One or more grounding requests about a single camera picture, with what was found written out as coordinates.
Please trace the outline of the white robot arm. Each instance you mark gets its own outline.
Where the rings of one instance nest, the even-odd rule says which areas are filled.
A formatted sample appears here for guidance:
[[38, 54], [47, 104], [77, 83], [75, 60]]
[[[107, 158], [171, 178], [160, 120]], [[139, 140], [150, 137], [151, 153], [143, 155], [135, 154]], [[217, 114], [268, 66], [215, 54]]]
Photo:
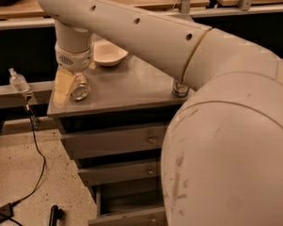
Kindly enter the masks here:
[[193, 95], [168, 125], [169, 226], [283, 226], [283, 60], [222, 30], [108, 0], [38, 0], [57, 24], [97, 34]]

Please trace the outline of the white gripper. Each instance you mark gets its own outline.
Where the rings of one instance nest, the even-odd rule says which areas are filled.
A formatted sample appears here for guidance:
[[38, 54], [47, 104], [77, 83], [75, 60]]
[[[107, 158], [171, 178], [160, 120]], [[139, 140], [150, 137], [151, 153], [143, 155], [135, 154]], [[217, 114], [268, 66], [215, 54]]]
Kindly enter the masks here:
[[57, 63], [62, 67], [56, 72], [54, 85], [54, 103], [64, 105], [70, 97], [74, 83], [74, 73], [85, 71], [92, 61], [92, 49], [82, 53], [67, 52], [58, 44], [55, 45]]

